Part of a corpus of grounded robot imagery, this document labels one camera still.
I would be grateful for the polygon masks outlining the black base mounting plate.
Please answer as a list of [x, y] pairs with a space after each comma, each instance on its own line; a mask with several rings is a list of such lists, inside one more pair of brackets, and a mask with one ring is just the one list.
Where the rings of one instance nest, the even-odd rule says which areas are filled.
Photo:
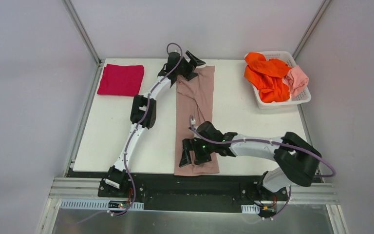
[[99, 197], [129, 198], [144, 204], [146, 210], [240, 213], [242, 205], [268, 205], [275, 198], [285, 201], [284, 188], [276, 193], [259, 190], [258, 175], [175, 176], [170, 174], [132, 174], [135, 191], [103, 192]]

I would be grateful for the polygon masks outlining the beige pink printed t-shirt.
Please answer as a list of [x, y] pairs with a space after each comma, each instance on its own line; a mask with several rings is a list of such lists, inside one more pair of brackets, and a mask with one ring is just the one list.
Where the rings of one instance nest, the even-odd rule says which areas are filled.
[[216, 153], [211, 154], [211, 161], [202, 165], [190, 164], [180, 167], [182, 158], [182, 140], [193, 138], [194, 133], [189, 128], [189, 118], [193, 116], [196, 125], [205, 121], [212, 121], [213, 92], [214, 92], [214, 66], [196, 68], [197, 77], [187, 81], [179, 76], [176, 83], [176, 135], [174, 175], [199, 176], [205, 174], [218, 174], [220, 172]]

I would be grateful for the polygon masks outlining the folded red t-shirt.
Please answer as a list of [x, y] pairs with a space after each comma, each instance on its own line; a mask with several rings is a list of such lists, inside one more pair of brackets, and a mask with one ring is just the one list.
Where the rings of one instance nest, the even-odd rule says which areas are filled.
[[134, 97], [139, 94], [144, 73], [143, 65], [107, 64], [103, 69], [97, 94]]

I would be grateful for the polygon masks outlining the light pink t-shirt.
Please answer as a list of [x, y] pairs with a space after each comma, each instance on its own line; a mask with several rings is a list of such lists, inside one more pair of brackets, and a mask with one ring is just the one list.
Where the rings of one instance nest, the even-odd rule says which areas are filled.
[[299, 65], [291, 68], [283, 78], [283, 82], [289, 87], [291, 97], [298, 96], [308, 85], [309, 78]]

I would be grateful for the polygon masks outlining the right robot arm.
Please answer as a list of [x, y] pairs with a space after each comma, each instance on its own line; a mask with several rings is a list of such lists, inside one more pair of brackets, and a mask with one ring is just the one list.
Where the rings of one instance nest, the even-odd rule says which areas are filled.
[[179, 167], [209, 163], [213, 153], [276, 162], [278, 167], [264, 172], [257, 182], [257, 194], [264, 200], [291, 184], [311, 186], [322, 158], [315, 148], [293, 132], [276, 138], [256, 138], [236, 132], [222, 133], [210, 121], [195, 126], [194, 120], [190, 121], [189, 129], [194, 137], [183, 139]]

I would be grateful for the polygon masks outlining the corner aluminium post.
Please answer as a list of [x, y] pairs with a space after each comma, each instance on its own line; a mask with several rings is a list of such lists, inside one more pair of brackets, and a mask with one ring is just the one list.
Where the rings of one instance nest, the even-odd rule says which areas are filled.
[[81, 36], [89, 54], [91, 55], [93, 61], [96, 63], [97, 66], [99, 66], [102, 62], [102, 59], [99, 57], [90, 37], [87, 33], [87, 30], [85, 29], [85, 26], [82, 23], [82, 20], [80, 19], [78, 12], [71, 0], [62, 0], [62, 3], [68, 12], [76, 30], [78, 31], [79, 35]]
[[294, 50], [292, 56], [294, 59], [297, 59], [304, 49], [306, 43], [308, 42], [309, 38], [313, 34], [314, 30], [318, 26], [319, 22], [321, 21], [322, 17], [326, 13], [328, 7], [331, 5], [333, 1], [332, 0], [323, 0], [321, 4], [319, 5], [319, 8], [317, 12], [315, 13], [313, 19], [309, 23], [306, 31], [304, 32], [301, 40], [299, 41], [298, 45], [296, 46], [296, 49]]

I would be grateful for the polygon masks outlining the left corner aluminium post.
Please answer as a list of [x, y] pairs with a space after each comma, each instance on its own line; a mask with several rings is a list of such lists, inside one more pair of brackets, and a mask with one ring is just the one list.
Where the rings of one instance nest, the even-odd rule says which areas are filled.
[[91, 55], [93, 61], [96, 63], [97, 66], [99, 66], [102, 62], [102, 59], [99, 57], [90, 37], [87, 33], [87, 30], [85, 29], [85, 26], [82, 23], [82, 20], [80, 19], [78, 12], [71, 0], [62, 0], [62, 3], [68, 12], [76, 30], [78, 31], [79, 35], [81, 36], [89, 54]]

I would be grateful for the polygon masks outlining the aluminium frame rail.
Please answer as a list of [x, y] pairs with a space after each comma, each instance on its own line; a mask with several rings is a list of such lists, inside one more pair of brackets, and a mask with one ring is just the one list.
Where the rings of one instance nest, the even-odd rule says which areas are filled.
[[280, 213], [261, 218], [237, 179], [227, 186], [214, 177], [193, 183], [165, 176], [138, 185], [138, 203], [126, 214], [108, 213], [111, 197], [99, 197], [99, 179], [59, 177], [53, 181], [41, 218], [40, 234], [347, 234], [334, 186], [314, 183], [292, 187], [289, 203], [282, 192]]

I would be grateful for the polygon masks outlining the right corner aluminium post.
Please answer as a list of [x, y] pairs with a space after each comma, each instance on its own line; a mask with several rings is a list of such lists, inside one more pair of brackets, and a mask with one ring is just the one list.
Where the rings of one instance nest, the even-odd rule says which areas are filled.
[[321, 4], [319, 5], [319, 8], [317, 12], [315, 13], [313, 19], [309, 23], [306, 31], [304, 32], [301, 40], [299, 41], [298, 45], [296, 46], [296, 49], [294, 50], [292, 56], [294, 59], [297, 59], [304, 49], [306, 43], [308, 42], [309, 38], [313, 34], [314, 30], [318, 26], [319, 22], [321, 21], [322, 17], [326, 13], [328, 7], [331, 5], [333, 1], [332, 0], [323, 0]]

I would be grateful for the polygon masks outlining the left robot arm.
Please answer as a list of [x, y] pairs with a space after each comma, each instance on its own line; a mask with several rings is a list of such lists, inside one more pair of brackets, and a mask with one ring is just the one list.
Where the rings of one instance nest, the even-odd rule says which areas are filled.
[[131, 176], [132, 160], [141, 137], [155, 125], [158, 96], [168, 91], [179, 76], [187, 81], [198, 77], [195, 69], [204, 65], [206, 62], [197, 58], [190, 51], [186, 51], [185, 56], [177, 51], [168, 52], [167, 62], [159, 71], [152, 87], [133, 98], [129, 136], [117, 160], [100, 181], [99, 191], [101, 193], [111, 191], [117, 197], [124, 197], [129, 190], [136, 190], [135, 182]]

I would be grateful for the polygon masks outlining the orange t-shirt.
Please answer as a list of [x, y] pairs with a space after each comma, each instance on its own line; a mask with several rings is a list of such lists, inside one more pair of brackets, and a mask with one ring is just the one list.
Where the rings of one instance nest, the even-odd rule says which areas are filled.
[[262, 102], [289, 100], [289, 86], [283, 82], [283, 78], [291, 70], [287, 63], [277, 58], [267, 60], [257, 52], [248, 53], [244, 60], [247, 63], [244, 78], [256, 87]]

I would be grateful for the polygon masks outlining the white plastic laundry basket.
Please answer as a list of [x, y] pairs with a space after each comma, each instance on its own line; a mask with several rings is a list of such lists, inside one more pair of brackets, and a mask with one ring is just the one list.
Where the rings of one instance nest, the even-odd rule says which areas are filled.
[[[297, 66], [293, 56], [287, 52], [287, 51], [263, 51], [263, 52], [258, 52], [260, 54], [263, 54], [267, 60], [269, 59], [280, 59], [284, 61], [285, 63], [288, 64], [291, 68]], [[292, 105], [299, 105], [303, 103], [307, 103], [311, 100], [311, 94], [308, 90], [308, 87], [306, 86], [304, 90], [296, 97], [291, 97], [289, 100], [285, 102], [271, 102], [271, 103], [264, 103], [261, 101], [259, 97], [259, 91], [256, 89], [256, 87], [250, 83], [253, 87], [257, 105], [260, 109], [276, 109], [276, 108], [281, 108], [281, 107], [287, 107], [287, 106], [292, 106]]]

